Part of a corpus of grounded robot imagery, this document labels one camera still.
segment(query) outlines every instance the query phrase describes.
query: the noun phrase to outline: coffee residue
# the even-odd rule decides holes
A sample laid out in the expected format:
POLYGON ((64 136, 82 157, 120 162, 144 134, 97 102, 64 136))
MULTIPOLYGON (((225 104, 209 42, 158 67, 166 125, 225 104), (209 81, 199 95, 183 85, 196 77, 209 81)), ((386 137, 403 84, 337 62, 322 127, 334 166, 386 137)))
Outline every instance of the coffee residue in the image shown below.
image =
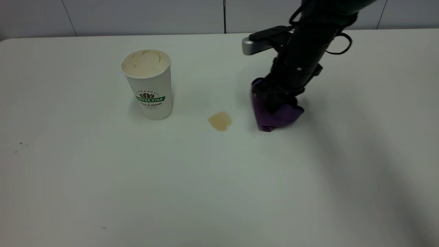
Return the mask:
POLYGON ((219 112, 207 120, 218 131, 226 131, 232 125, 232 117, 227 112, 219 112))

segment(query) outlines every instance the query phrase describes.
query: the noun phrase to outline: white wall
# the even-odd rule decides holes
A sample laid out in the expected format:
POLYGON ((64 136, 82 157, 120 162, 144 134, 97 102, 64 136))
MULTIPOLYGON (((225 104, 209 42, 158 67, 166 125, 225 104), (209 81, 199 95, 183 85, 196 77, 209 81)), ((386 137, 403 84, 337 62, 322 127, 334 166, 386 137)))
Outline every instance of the white wall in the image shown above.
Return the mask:
POLYGON ((0 40, 74 35, 61 0, 0 0, 0 40))
POLYGON ((438 28, 439 0, 387 0, 380 29, 438 28))
POLYGON ((64 0, 78 36, 223 33, 222 0, 64 0))
MULTIPOLYGON (((0 0, 6 38, 223 33, 223 0, 0 0)), ((225 0, 228 33, 286 25, 301 0, 225 0)), ((377 0, 352 29, 439 28, 439 0, 377 0)))

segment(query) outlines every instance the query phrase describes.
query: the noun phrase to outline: tile grout line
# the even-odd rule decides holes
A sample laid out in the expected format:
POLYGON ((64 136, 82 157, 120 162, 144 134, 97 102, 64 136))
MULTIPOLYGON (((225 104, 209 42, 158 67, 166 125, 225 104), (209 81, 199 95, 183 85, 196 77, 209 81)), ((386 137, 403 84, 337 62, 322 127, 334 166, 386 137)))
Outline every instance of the tile grout line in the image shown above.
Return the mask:
POLYGON ((224 33, 227 33, 227 30, 226 30, 226 0, 223 0, 223 21, 224 21, 224 33))
POLYGON ((64 1, 61 0, 61 2, 62 2, 62 5, 64 6, 65 13, 67 14, 68 21, 70 22, 70 25, 72 25, 73 31, 75 32, 75 36, 77 37, 78 35, 76 34, 75 27, 73 26, 72 20, 70 19, 70 16, 68 15, 67 8, 65 7, 64 1))
POLYGON ((385 6, 386 6, 386 4, 387 4, 387 1, 388 1, 388 0, 385 0, 384 7, 383 7, 383 12, 381 12, 380 19, 378 20, 377 29, 378 29, 379 26, 380 26, 381 18, 383 18, 383 14, 384 14, 384 10, 385 10, 385 6))

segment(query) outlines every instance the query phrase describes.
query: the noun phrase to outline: black cable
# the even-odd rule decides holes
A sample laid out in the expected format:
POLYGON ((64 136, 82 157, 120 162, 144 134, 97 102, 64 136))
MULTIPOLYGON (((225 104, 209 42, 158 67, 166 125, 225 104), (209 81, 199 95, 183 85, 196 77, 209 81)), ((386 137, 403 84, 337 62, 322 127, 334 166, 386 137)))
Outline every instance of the black cable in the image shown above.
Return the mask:
POLYGON ((309 3, 311 3, 311 1, 313 0, 306 0, 306 2, 304 2, 302 5, 300 5, 300 7, 293 13, 293 15, 290 17, 290 25, 295 25, 296 22, 294 22, 294 19, 300 14, 300 12, 302 12, 302 10, 308 6, 309 3))
POLYGON ((349 41, 349 46, 348 46, 345 50, 343 50, 342 52, 330 52, 330 51, 326 51, 327 53, 329 53, 329 54, 334 54, 334 55, 341 55, 341 54, 346 53, 346 52, 349 50, 349 48, 352 46, 352 38, 351 38, 349 35, 347 35, 347 34, 345 34, 345 33, 339 33, 336 37, 338 37, 338 36, 342 36, 342 37, 345 37, 346 39, 348 39, 348 41, 349 41))

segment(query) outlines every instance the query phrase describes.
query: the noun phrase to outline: green logo label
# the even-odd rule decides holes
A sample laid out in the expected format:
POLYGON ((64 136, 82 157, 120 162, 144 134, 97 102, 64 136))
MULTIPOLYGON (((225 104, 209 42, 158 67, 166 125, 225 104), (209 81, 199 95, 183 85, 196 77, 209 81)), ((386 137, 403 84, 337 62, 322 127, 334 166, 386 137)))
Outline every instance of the green logo label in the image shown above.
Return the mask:
POLYGON ((142 101, 142 102, 159 102, 159 101, 164 101, 165 97, 159 97, 159 98, 141 98, 141 97, 137 97, 138 101, 142 101))

